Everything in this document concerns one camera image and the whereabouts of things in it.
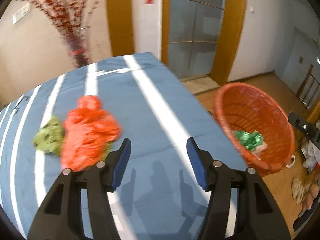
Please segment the red plastic laundry basket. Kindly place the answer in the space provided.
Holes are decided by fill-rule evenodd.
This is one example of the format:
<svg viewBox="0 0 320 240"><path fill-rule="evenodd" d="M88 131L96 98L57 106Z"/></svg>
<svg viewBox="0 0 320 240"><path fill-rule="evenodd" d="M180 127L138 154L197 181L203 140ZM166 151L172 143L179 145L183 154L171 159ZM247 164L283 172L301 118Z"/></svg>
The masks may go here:
<svg viewBox="0 0 320 240"><path fill-rule="evenodd" d="M295 152L295 137L287 114L276 100L241 82L223 85L214 99L213 117L249 167L262 176L286 167ZM255 156L240 144L235 131L259 132L267 148Z"/></svg>

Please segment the glass vase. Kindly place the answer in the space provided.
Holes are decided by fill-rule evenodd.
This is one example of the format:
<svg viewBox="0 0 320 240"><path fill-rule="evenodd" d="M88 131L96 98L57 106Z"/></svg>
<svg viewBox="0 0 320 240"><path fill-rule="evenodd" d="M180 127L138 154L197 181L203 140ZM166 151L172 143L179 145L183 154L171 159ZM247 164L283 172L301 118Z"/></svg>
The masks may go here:
<svg viewBox="0 0 320 240"><path fill-rule="evenodd" d="M74 68L84 67L91 62L89 52L89 27L83 27L64 36Z"/></svg>

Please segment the white paper trash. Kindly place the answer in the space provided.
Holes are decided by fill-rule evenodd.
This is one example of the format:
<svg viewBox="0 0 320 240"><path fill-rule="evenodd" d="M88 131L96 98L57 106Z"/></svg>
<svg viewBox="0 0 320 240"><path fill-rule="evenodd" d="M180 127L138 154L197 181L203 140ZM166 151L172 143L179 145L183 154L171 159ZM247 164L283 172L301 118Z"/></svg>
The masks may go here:
<svg viewBox="0 0 320 240"><path fill-rule="evenodd" d="M266 149L267 149L267 143L263 141L261 145L257 146L255 150L252 151L252 154L259 159L262 152Z"/></svg>

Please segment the orange plastic bag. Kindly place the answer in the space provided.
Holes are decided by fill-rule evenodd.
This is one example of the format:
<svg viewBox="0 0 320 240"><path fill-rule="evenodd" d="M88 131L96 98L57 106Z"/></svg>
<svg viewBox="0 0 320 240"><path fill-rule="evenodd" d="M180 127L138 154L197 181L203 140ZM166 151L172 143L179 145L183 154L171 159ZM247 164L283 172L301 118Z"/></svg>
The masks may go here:
<svg viewBox="0 0 320 240"><path fill-rule="evenodd" d="M79 98L77 107L68 112L63 127L61 166L74 172L102 160L108 146L121 135L119 122L103 109L102 101L95 95Z"/></svg>

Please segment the blue white striped cloth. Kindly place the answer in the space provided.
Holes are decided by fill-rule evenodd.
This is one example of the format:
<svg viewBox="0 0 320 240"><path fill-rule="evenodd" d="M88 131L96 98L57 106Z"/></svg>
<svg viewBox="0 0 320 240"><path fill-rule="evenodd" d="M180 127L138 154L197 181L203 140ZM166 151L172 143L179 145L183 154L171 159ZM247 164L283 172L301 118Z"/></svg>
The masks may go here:
<svg viewBox="0 0 320 240"><path fill-rule="evenodd" d="M230 168L246 165L219 125L174 74L150 53L113 57L14 96L1 111L1 207L26 236L62 168L37 152L36 132L65 120L84 95L97 95L132 150L120 187L108 195L122 239L196 239L209 193L195 179L186 143Z"/></svg>

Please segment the wooden stair railing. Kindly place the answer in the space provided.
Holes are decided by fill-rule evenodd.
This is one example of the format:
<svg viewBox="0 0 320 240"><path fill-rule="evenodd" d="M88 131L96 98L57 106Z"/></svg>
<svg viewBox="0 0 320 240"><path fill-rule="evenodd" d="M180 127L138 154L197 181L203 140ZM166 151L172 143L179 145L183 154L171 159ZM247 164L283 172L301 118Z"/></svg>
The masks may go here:
<svg viewBox="0 0 320 240"><path fill-rule="evenodd" d="M308 71L296 93L301 103L310 110L319 96L319 81L313 75L313 64L310 64Z"/></svg>

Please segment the glass panel door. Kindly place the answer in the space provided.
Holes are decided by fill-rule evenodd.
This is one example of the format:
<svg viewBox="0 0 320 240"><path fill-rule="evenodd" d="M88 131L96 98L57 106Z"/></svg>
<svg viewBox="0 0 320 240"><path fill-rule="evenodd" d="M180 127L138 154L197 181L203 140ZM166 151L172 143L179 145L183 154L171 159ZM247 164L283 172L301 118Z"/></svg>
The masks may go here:
<svg viewBox="0 0 320 240"><path fill-rule="evenodd" d="M168 67L180 79L212 70L225 0L170 0Z"/></svg>

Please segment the green crumpled wrapper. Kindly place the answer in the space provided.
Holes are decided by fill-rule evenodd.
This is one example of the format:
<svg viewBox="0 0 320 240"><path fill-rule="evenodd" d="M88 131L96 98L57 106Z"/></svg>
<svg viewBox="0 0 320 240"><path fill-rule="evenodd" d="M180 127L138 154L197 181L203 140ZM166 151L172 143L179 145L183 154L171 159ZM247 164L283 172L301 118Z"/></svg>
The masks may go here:
<svg viewBox="0 0 320 240"><path fill-rule="evenodd" d="M258 131L254 131L253 133L234 131L234 136L242 146L251 152L255 151L264 141L264 137Z"/></svg>

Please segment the white slipper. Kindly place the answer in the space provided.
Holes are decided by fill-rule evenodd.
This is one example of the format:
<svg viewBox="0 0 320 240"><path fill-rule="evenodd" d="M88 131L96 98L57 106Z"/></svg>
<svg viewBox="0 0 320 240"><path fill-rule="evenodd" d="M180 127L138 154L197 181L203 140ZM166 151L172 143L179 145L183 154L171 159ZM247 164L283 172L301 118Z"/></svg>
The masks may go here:
<svg viewBox="0 0 320 240"><path fill-rule="evenodd" d="M296 162L296 157L295 157L295 155L293 154L293 155L291 155L291 158L290 158L289 163L286 164L286 167L287 167L287 168L292 168L293 165L295 164L295 162Z"/></svg>

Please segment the white wall socket panel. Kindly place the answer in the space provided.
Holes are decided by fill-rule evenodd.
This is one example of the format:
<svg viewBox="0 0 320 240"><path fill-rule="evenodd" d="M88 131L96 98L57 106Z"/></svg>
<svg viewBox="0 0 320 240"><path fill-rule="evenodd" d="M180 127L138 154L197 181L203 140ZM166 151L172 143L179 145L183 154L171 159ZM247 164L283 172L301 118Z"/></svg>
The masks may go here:
<svg viewBox="0 0 320 240"><path fill-rule="evenodd" d="M28 15L31 12L31 4L27 3L21 9L19 9L16 13L12 16L12 23L16 24L18 21L20 21L22 18L24 18L26 15Z"/></svg>

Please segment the shoe rack with shoes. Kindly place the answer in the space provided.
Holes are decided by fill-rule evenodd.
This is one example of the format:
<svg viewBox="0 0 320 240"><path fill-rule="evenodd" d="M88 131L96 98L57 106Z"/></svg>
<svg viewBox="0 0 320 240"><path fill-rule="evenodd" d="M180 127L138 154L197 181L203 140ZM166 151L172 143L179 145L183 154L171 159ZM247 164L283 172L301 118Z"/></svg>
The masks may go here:
<svg viewBox="0 0 320 240"><path fill-rule="evenodd" d="M308 173L319 167L319 121L315 125L306 123L306 137L302 144L302 154L305 157L303 167L308 170Z"/></svg>

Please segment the green paw print bag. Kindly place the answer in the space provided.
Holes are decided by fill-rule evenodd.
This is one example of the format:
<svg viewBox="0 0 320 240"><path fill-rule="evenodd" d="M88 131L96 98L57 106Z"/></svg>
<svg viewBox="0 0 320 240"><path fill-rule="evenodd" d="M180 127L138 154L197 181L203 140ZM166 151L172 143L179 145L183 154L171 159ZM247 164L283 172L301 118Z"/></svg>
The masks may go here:
<svg viewBox="0 0 320 240"><path fill-rule="evenodd" d="M35 134L33 146L45 154L59 157L62 151L64 135L65 132L62 123L57 117L52 116L51 119Z"/></svg>

